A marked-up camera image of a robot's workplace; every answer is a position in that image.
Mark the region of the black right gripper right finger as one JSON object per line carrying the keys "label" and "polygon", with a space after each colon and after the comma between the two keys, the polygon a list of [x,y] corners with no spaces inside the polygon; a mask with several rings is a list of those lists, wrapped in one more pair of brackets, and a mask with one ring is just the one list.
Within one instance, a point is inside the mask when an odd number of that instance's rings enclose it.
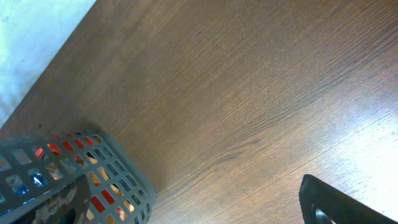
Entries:
{"label": "black right gripper right finger", "polygon": [[303,176],[298,196],[305,224],[397,224],[310,174]]}

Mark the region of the orange noodle packet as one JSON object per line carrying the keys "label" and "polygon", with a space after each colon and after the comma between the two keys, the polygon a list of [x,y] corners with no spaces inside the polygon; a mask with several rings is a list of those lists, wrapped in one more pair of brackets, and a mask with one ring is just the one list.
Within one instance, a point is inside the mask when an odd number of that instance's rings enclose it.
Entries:
{"label": "orange noodle packet", "polygon": [[128,167],[109,141],[92,133],[55,134],[32,148],[33,160],[44,165],[44,174],[60,182],[84,176],[90,223],[126,223],[135,211],[129,194]]}

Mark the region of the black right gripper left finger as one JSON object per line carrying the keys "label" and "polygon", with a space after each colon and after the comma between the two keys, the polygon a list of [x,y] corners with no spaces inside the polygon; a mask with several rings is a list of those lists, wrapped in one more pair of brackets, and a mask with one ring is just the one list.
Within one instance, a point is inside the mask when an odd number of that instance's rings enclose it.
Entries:
{"label": "black right gripper left finger", "polygon": [[88,179],[82,175],[12,224],[84,224],[90,198]]}

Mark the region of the blue carton box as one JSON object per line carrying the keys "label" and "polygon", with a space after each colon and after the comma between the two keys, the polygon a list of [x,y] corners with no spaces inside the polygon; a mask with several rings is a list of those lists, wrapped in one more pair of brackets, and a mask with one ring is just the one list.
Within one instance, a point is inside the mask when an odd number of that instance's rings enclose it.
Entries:
{"label": "blue carton box", "polygon": [[1,215],[33,201],[48,184],[36,157],[23,149],[1,151]]}

